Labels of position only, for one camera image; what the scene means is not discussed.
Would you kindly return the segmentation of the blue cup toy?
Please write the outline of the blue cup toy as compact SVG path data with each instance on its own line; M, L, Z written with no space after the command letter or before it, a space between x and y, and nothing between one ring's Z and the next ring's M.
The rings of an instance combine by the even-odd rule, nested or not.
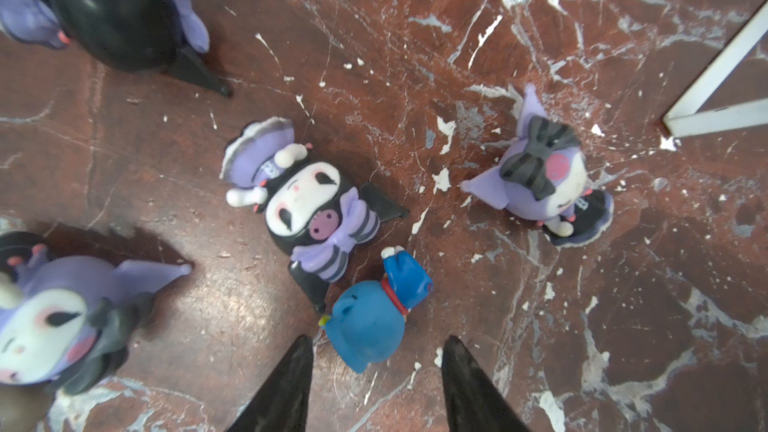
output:
M434 286L425 269L404 248L387 247L381 258L384 276L351 286L319 322L334 350L356 373L395 353L409 312Z

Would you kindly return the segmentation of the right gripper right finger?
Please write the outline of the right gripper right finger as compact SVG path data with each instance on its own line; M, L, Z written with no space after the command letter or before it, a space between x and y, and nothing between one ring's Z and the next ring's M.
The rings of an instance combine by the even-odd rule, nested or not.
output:
M451 432L529 432L465 344L451 335L441 365Z

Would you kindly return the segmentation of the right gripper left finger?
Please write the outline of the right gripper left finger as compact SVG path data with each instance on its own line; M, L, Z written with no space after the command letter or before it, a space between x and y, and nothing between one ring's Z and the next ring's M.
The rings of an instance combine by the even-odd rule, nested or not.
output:
M313 372L313 345L296 338L227 432L304 432Z

